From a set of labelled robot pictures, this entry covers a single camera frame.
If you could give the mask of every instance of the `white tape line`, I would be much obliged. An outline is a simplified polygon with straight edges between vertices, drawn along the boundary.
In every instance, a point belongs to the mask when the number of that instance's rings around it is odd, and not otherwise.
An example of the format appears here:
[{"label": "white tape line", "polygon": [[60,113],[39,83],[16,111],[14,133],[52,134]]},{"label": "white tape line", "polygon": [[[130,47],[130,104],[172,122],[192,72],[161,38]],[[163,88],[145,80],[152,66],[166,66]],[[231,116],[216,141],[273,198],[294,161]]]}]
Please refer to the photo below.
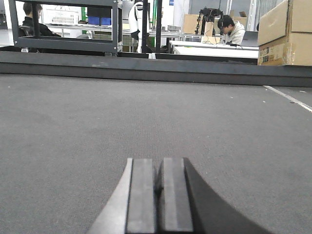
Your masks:
[{"label": "white tape line", "polygon": [[303,102],[293,98],[292,96],[289,96],[289,95],[287,95],[287,94],[285,94],[285,93],[283,93],[283,92],[281,92],[281,91],[279,91],[279,90],[277,90],[277,89],[275,89],[275,88],[273,88],[271,86],[263,85],[263,87],[265,87],[267,89],[270,89],[270,90],[272,90],[273,92],[275,92],[277,94],[280,94],[281,96],[287,98],[289,101],[292,101],[292,102],[298,104],[299,106],[303,107],[304,109],[306,109],[306,110],[308,110],[308,111],[310,111],[312,113],[312,107],[311,106],[309,106],[309,105],[307,105],[307,104],[305,104],[305,103],[303,103]]}]

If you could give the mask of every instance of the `dark jacket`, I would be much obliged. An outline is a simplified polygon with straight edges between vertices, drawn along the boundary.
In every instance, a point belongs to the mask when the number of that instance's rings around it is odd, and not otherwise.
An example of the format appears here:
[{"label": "dark jacket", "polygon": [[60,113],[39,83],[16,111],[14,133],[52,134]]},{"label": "dark jacket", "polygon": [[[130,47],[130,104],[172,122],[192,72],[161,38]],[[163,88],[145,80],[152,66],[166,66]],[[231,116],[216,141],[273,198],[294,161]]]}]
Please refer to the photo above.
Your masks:
[{"label": "dark jacket", "polygon": [[[23,26],[34,27],[33,19],[26,16],[25,20],[23,21]],[[39,23],[39,28],[41,36],[60,37],[60,35],[53,33],[47,26],[42,23]]]}]

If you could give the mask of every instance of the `white humanoid robot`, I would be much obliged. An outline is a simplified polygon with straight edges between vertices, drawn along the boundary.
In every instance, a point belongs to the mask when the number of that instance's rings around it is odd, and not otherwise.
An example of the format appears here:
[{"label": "white humanoid robot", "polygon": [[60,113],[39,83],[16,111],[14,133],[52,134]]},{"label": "white humanoid robot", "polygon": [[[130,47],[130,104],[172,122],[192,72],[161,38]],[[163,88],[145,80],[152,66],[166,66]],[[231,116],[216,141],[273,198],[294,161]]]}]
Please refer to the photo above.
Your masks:
[{"label": "white humanoid robot", "polygon": [[[143,27],[143,2],[135,0],[135,4],[129,12],[129,26],[131,37],[138,40],[137,52],[141,53],[142,49],[142,27]],[[150,32],[149,16],[147,15],[146,33]]]}]

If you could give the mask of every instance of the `white hoodie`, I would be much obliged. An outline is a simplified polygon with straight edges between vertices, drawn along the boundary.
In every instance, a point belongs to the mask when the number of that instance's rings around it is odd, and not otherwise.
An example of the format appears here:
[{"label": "white hoodie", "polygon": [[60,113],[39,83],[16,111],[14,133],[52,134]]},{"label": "white hoodie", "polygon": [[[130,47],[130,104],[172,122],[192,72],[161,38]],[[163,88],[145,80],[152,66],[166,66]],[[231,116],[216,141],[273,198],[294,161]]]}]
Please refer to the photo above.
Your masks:
[{"label": "white hoodie", "polygon": [[245,27],[240,22],[235,22],[235,27],[231,32],[231,35],[224,35],[224,43],[231,42],[232,44],[240,45],[245,35]]}]

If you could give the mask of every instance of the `blue bin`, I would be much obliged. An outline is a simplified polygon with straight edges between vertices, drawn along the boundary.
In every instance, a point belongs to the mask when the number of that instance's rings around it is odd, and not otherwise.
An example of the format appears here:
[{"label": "blue bin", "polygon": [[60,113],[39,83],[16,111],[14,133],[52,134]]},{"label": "blue bin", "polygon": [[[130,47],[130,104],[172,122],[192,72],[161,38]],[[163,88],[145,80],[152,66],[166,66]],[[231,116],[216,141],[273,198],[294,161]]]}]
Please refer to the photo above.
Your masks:
[{"label": "blue bin", "polygon": [[89,16],[88,17],[88,24],[99,25],[99,17]]},{"label": "blue bin", "polygon": [[111,18],[101,18],[101,25],[112,25],[112,19]]}]

